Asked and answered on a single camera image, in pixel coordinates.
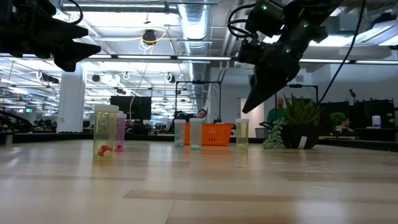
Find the orange crate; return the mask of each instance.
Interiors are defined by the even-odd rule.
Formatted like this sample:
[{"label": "orange crate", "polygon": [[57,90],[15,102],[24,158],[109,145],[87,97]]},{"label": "orange crate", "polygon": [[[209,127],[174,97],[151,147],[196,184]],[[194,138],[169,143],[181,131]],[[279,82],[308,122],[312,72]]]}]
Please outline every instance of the orange crate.
[{"label": "orange crate", "polygon": [[[202,146],[227,146],[232,124],[203,124],[201,130]],[[189,123],[185,124],[185,145],[189,145]]]}]

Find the black plant pot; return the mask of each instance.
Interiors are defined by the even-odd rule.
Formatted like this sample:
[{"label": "black plant pot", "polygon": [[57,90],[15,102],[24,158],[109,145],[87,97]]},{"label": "black plant pot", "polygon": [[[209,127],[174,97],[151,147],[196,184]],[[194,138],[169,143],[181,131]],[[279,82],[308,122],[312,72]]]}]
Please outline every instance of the black plant pot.
[{"label": "black plant pot", "polygon": [[299,147],[302,136],[307,137],[307,142],[304,145],[304,149],[311,149],[318,142],[318,126],[306,124],[289,125],[285,126],[281,133],[284,146],[292,149],[297,149]]}]

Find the person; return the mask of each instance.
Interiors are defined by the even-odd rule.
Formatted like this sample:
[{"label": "person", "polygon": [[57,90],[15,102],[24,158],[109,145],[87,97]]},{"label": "person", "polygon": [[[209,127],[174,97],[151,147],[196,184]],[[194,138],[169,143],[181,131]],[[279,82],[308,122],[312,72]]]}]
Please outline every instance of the person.
[{"label": "person", "polygon": [[205,109],[200,109],[200,110],[198,111],[197,118],[206,118],[206,115],[207,115],[207,110],[205,110]]},{"label": "person", "polygon": [[351,124],[351,121],[348,118],[344,118],[341,120],[340,125],[336,127],[336,131],[340,134],[344,132],[353,132],[354,130],[349,128],[349,124]]},{"label": "person", "polygon": [[268,112],[267,122],[270,123],[277,119],[281,119],[285,116],[286,109],[284,108],[284,99],[282,97],[277,98],[276,108],[271,109]]}]

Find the man in green shirt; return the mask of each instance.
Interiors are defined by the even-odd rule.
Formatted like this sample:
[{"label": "man in green shirt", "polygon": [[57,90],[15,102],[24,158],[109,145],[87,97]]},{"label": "man in green shirt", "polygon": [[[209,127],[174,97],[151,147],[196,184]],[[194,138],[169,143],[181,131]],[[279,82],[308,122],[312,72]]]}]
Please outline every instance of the man in green shirt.
[{"label": "man in green shirt", "polygon": [[268,112],[267,122],[270,123],[276,119],[281,119],[285,116],[285,114],[286,109],[284,108],[284,99],[282,97],[278,97],[276,108],[273,108]]}]

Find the green plant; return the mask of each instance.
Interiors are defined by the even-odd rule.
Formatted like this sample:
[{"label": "green plant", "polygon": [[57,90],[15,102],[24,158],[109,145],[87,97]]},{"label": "green plant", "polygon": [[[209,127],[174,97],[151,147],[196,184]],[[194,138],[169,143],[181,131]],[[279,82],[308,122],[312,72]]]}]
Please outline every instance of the green plant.
[{"label": "green plant", "polygon": [[262,143],[263,149],[278,149],[284,147],[282,144],[282,130],[283,126],[287,124],[285,118],[277,119],[273,123],[273,127],[268,130],[268,139]]},{"label": "green plant", "polygon": [[297,98],[292,94],[292,102],[285,96],[286,120],[291,125],[312,124],[318,125],[320,107],[316,107],[312,101],[302,97]]},{"label": "green plant", "polygon": [[335,126],[339,125],[342,120],[346,118],[346,115],[341,112],[334,112],[329,114],[329,118]]}]

